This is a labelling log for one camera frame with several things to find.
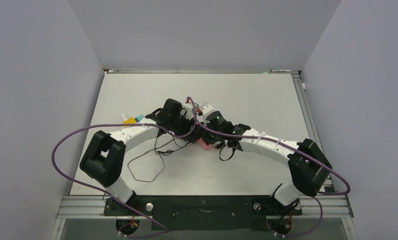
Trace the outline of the pink triangular power strip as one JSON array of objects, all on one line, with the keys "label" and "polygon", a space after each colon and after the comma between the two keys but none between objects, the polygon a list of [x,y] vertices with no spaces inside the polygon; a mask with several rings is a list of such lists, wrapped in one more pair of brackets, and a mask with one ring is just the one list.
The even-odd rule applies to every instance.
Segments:
[{"label": "pink triangular power strip", "polygon": [[210,150],[212,150],[212,149],[214,148],[212,144],[206,144],[202,138],[200,138],[200,139],[198,140],[198,144],[199,144],[205,151],[210,151]]}]

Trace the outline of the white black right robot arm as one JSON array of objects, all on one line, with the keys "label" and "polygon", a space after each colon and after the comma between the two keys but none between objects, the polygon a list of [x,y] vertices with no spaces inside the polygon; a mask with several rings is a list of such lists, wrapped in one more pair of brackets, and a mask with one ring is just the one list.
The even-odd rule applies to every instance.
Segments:
[{"label": "white black right robot arm", "polygon": [[272,159],[289,169],[291,181],[277,187],[269,207],[276,214],[284,213],[301,196],[316,196],[332,168],[320,147],[309,138],[291,141],[272,137],[245,124],[232,124],[220,111],[203,115],[204,141],[210,145],[222,143],[228,148],[251,152]]}]

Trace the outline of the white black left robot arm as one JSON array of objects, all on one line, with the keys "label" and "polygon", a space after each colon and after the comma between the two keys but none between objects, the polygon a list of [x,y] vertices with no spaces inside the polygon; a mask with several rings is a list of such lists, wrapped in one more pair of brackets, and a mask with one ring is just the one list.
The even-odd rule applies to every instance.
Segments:
[{"label": "white black left robot arm", "polygon": [[81,158],[79,167],[107,193],[118,199],[118,211],[130,215],[135,211],[136,201],[133,199],[135,192],[121,177],[125,154],[143,142],[165,133],[195,142],[199,137],[193,113],[199,112],[199,105],[190,100],[181,103],[168,98],[163,107],[145,115],[138,123],[110,133],[97,131]]}]

